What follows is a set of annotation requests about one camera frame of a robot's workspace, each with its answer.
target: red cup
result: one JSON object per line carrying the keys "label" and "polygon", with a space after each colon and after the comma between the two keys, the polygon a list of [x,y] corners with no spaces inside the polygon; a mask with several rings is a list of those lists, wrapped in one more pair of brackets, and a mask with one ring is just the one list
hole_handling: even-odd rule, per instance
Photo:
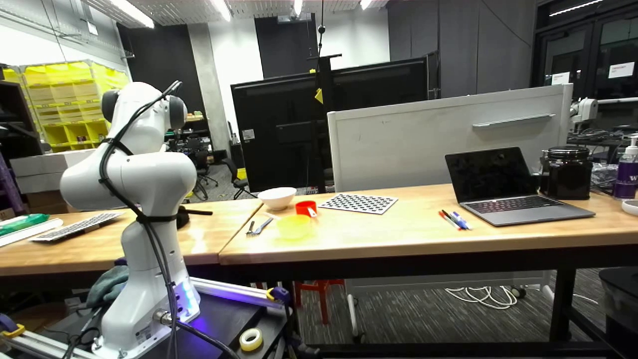
{"label": "red cup", "polygon": [[312,210],[315,211],[315,213],[317,213],[317,203],[314,201],[302,201],[295,204],[295,210],[297,211],[298,215],[311,217],[310,211],[308,211],[308,208],[312,208]]}

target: laptop screen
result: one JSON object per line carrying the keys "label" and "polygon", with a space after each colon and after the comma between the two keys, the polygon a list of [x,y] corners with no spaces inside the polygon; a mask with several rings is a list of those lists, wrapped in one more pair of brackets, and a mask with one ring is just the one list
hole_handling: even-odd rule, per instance
{"label": "laptop screen", "polygon": [[459,202],[536,194],[536,186],[518,147],[446,155]]}

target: ceiling light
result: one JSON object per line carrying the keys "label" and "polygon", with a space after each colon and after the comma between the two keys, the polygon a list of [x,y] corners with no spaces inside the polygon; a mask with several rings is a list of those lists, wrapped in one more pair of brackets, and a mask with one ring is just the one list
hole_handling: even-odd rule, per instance
{"label": "ceiling light", "polygon": [[111,0],[111,3],[115,5],[115,7],[117,7],[118,9],[122,10],[122,12],[124,12],[125,14],[129,15],[130,17],[134,18],[136,21],[140,22],[142,25],[146,27],[150,27],[151,29],[155,27],[155,24],[153,24],[153,20],[150,17],[144,15],[143,12],[141,12],[138,8],[133,6],[128,1]]}
{"label": "ceiling light", "polygon": [[301,6],[303,4],[304,4],[304,0],[295,0],[292,8],[295,9],[295,13],[297,14],[297,16],[301,15]]}
{"label": "ceiling light", "polygon": [[211,0],[212,5],[215,6],[215,9],[219,11],[221,17],[226,21],[230,21],[230,10],[228,9],[228,5],[224,0]]}
{"label": "ceiling light", "polygon": [[595,4],[595,3],[599,3],[601,1],[602,0],[593,0],[593,1],[590,1],[588,3],[584,3],[584,4],[573,6],[573,7],[569,8],[569,9],[565,9],[565,10],[557,11],[555,13],[551,13],[551,14],[549,14],[549,16],[552,17],[552,16],[560,15],[562,13],[566,13],[568,11],[576,10],[576,9],[579,9],[579,8],[584,8],[585,6],[589,6],[589,5],[592,5],[592,4]]}
{"label": "ceiling light", "polygon": [[370,6],[372,0],[361,0],[361,10],[365,10],[368,6]]}

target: metal utensil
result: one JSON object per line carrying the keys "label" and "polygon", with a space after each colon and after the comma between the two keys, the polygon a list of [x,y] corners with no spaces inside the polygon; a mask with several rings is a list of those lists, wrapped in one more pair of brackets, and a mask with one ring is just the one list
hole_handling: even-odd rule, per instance
{"label": "metal utensil", "polygon": [[266,226],[268,225],[268,223],[272,222],[272,218],[268,218],[266,220],[266,222],[264,222],[262,225],[260,225],[259,227],[257,227],[257,229],[252,232],[251,234],[249,234],[249,236],[258,236],[264,228],[266,228]]}
{"label": "metal utensil", "polygon": [[255,225],[255,221],[250,222],[250,228],[248,228],[248,232],[246,232],[246,236],[250,236],[252,234],[254,234],[253,232],[253,226]]}

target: laptop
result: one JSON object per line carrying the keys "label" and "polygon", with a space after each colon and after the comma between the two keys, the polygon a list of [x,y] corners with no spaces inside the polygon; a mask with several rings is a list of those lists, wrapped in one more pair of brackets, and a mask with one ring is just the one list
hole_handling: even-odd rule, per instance
{"label": "laptop", "polygon": [[446,155],[461,207],[496,227],[593,217],[596,213],[537,194],[518,147]]}

